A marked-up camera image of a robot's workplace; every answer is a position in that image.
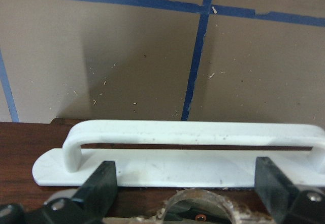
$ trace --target tan wall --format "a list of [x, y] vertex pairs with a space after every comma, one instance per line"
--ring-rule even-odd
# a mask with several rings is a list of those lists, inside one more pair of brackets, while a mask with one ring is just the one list
[[[325, 17], [325, 0], [212, 3]], [[116, 4], [0, 0], [0, 49], [20, 121], [180, 120], [199, 17]], [[325, 27], [211, 15], [189, 120], [325, 127], [324, 57]], [[0, 100], [0, 120], [8, 121], [2, 90]]]

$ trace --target metal screw head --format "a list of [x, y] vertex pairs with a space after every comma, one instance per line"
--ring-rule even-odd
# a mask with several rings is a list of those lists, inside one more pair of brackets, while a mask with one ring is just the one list
[[60, 199], [51, 205], [52, 210], [57, 211], [64, 207], [64, 199]]
[[320, 202], [322, 201], [322, 197], [320, 194], [316, 193], [316, 192], [309, 192], [307, 193], [307, 197], [314, 202]]
[[12, 212], [12, 209], [13, 209], [12, 205], [7, 205], [5, 208], [0, 210], [0, 218], [9, 215]]
[[198, 214], [195, 216], [196, 221], [206, 221], [207, 217], [204, 214]]

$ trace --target wood chip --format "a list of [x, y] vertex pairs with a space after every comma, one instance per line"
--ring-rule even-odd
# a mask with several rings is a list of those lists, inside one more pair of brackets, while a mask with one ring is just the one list
[[207, 78], [210, 79], [214, 76], [215, 73], [212, 73], [210, 76], [208, 76]]
[[217, 14], [218, 13], [217, 10], [214, 7], [212, 7], [212, 10], [213, 10], [213, 13], [214, 14]]

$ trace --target white plastic handle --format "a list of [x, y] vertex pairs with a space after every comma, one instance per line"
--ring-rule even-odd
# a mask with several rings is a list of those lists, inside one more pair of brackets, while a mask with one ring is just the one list
[[63, 144], [67, 171], [76, 172], [89, 143], [314, 147], [310, 162], [325, 173], [325, 132], [313, 125], [237, 122], [91, 120], [75, 125]]

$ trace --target white plastic part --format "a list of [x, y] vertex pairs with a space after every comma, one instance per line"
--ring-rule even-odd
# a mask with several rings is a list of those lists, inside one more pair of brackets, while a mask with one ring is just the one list
[[[309, 146], [309, 151], [83, 149], [89, 143]], [[295, 183], [325, 185], [325, 132], [312, 125], [92, 120], [33, 167], [39, 185], [81, 185], [103, 160], [120, 186], [252, 187], [255, 159], [269, 156]]]

